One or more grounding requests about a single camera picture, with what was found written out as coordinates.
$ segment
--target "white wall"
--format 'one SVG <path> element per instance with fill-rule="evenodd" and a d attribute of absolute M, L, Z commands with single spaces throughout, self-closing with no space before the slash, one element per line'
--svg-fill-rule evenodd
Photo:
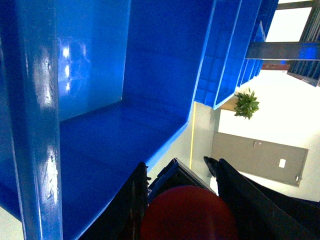
<path fill-rule="evenodd" d="M 281 71 L 262 70 L 246 83 L 256 92 L 260 110 L 251 120 L 222 110 L 219 132 L 309 149 L 299 187 L 252 177 L 285 195 L 320 200 L 320 88 Z"/>
<path fill-rule="evenodd" d="M 23 240 L 22 224 L 0 207 L 0 240 Z"/>
<path fill-rule="evenodd" d="M 210 173 L 204 156 L 211 156 L 214 133 L 218 131 L 220 110 L 196 103 L 191 170 L 210 185 Z"/>
<path fill-rule="evenodd" d="M 310 12 L 311 7 L 275 11 L 266 42 L 299 42 Z"/>

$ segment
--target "red object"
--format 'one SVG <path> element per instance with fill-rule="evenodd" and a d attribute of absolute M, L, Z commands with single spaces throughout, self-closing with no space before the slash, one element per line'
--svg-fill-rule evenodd
<path fill-rule="evenodd" d="M 195 186 L 169 189 L 147 208 L 141 240 L 237 240 L 228 205 L 214 193 Z"/>

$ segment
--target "gray door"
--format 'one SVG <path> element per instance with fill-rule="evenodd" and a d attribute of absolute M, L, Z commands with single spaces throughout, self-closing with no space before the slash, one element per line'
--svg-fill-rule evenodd
<path fill-rule="evenodd" d="M 308 150 L 215 132 L 212 157 L 225 159 L 236 170 L 299 186 Z"/>

